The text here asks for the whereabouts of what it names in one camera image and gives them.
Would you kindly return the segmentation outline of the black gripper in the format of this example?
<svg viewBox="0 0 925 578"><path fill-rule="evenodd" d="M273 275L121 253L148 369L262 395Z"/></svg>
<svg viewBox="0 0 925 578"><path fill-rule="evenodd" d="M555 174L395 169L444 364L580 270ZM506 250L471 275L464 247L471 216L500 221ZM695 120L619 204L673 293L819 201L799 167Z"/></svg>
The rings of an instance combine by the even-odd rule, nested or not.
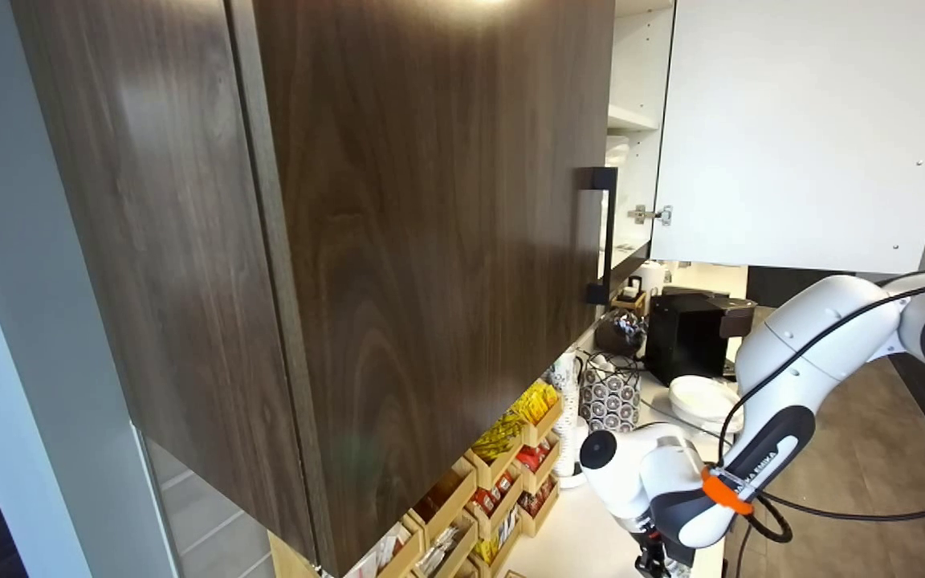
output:
<svg viewBox="0 0 925 578"><path fill-rule="evenodd" d="M635 572L639 578L689 578L689 569L666 553L658 532L639 532Z"/></svg>

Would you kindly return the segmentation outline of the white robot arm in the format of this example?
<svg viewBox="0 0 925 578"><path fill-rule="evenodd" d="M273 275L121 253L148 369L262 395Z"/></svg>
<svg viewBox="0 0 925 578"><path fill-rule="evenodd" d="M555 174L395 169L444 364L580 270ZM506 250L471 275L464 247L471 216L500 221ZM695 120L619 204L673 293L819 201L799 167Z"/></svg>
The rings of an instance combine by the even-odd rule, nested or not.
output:
<svg viewBox="0 0 925 578"><path fill-rule="evenodd" d="M714 458L679 425L655 421L632 434L590 431L578 480L639 542L639 578L689 569L734 519L790 542L794 531L763 489L812 439L822 400L861 365L896 353L925 364L925 273L816 280L743 341L739 398Z"/></svg>

